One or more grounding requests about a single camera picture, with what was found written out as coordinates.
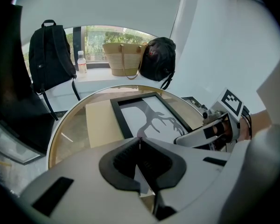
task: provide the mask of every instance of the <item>black backpack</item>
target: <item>black backpack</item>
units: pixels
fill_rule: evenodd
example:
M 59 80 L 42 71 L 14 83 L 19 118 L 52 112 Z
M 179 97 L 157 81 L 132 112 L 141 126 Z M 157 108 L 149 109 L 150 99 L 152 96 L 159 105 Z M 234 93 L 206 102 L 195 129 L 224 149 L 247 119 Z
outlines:
M 53 23 L 53 26 L 46 27 L 45 23 Z M 38 95 L 43 95 L 55 120 L 58 118 L 48 101 L 46 90 L 73 79 L 72 88 L 80 100 L 74 84 L 76 69 L 70 59 L 70 45 L 62 25 L 46 20 L 42 23 L 42 28 L 33 33 L 29 46 L 29 67 L 32 88 Z
M 168 77 L 162 84 L 164 90 L 168 88 L 175 72 L 174 42 L 166 37 L 153 39 L 147 44 L 143 55 L 140 74 L 150 80 L 161 81 Z

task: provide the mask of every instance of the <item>bag handle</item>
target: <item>bag handle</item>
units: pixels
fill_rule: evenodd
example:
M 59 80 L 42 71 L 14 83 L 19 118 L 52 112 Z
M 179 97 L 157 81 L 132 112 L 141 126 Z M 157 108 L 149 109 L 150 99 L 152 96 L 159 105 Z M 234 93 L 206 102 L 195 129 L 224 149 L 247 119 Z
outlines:
M 124 53 L 124 51 L 123 51 L 123 47 L 124 47 L 124 45 L 123 45 L 123 44 L 120 44 L 119 51 L 121 52 L 121 60 L 122 60 L 123 71 L 124 71 L 124 73 L 125 73 L 125 75 L 126 75 L 126 69 L 125 69 L 125 53 Z M 141 69 L 142 60 L 143 60 L 143 55 L 141 56 L 140 66 L 139 66 L 139 68 L 138 68 L 137 74 L 136 74 L 134 77 L 132 77 L 132 78 L 130 78 L 130 77 L 128 77 L 128 76 L 126 75 L 126 77 L 127 77 L 128 79 L 134 80 L 134 79 L 139 75 L 139 70 Z
M 54 20 L 52 20 L 52 19 L 49 19 L 49 20 L 45 20 L 45 21 L 42 23 L 42 28 L 45 26 L 45 23 L 52 23 L 53 26 L 56 26 L 56 22 L 54 22 Z

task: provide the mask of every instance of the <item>picture frame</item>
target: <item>picture frame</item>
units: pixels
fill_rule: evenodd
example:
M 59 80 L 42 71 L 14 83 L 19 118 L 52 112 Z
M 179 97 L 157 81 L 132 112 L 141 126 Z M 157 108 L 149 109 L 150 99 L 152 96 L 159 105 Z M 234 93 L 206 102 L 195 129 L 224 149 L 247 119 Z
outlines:
M 192 131 L 191 127 L 184 121 L 184 119 L 157 92 L 150 92 L 150 93 L 122 97 L 122 98 L 114 98 L 114 99 L 110 99 L 110 102 L 111 102 L 115 117 L 117 119 L 119 128 L 125 139 L 146 136 L 146 134 L 145 134 L 146 130 L 143 130 L 143 129 L 141 130 L 141 128 L 140 128 L 136 135 L 135 127 L 133 127 L 134 125 L 138 125 L 139 122 L 141 122 L 141 121 L 143 122 L 143 119 L 145 120 L 145 116 L 146 116 L 146 124 L 144 126 L 151 130 L 150 133 L 154 129 L 157 132 L 157 135 L 161 135 L 160 126 L 167 128 L 167 129 L 168 129 L 168 126 L 173 127 L 173 131 L 175 131 L 175 130 L 176 131 L 175 131 L 175 133 L 172 131 L 172 135 L 171 135 L 172 137 L 174 135 L 176 136 L 176 132 L 178 132 L 177 134 L 180 134 L 180 135 L 177 135 L 177 137 L 179 137 L 181 135 L 190 133 Z M 138 112 L 141 114 L 136 114 L 137 113 L 137 112 L 135 112 L 136 110 L 141 110 L 142 112 Z M 153 124 L 153 120 L 158 120 L 157 121 L 157 122 L 159 122 L 158 127 L 156 127 L 156 125 Z M 167 139 L 169 139 L 168 142 L 173 142 L 173 140 L 170 140 L 170 139 L 172 139 L 171 136 L 169 136 L 169 138 L 168 138 L 168 135 L 169 135 L 168 131 L 166 131 L 164 133 L 164 136 L 166 136 L 166 135 L 167 135 Z

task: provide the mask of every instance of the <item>table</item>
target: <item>table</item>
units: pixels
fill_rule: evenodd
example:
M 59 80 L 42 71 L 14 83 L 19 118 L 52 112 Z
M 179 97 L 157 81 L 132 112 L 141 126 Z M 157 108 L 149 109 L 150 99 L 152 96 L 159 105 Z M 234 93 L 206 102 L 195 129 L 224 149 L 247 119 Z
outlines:
M 106 88 L 79 101 L 59 121 L 49 143 L 47 169 L 70 155 L 90 148 L 86 123 L 86 105 L 149 92 L 157 92 L 161 95 L 193 130 L 203 125 L 201 113 L 192 104 L 167 91 L 143 85 L 121 85 Z

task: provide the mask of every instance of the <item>deer silhouette artwork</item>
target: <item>deer silhouette artwork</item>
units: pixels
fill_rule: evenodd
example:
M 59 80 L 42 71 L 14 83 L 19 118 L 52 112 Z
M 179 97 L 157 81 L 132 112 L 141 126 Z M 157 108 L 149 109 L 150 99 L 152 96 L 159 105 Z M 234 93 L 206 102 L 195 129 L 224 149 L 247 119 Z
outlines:
M 155 112 L 143 99 L 139 98 L 137 101 L 121 105 L 120 108 L 129 108 L 129 107 L 137 107 L 140 109 L 146 116 L 146 124 L 143 125 L 137 132 L 137 137 L 146 138 L 145 131 L 146 129 L 151 126 L 156 132 L 160 133 L 160 131 L 153 125 L 153 119 L 158 119 L 161 121 L 165 126 L 167 126 L 164 120 L 169 120 L 173 124 L 173 130 L 179 132 L 180 135 L 184 135 L 185 132 L 180 124 L 176 122 L 176 119 L 173 117 L 163 117 L 164 114 L 161 112 Z

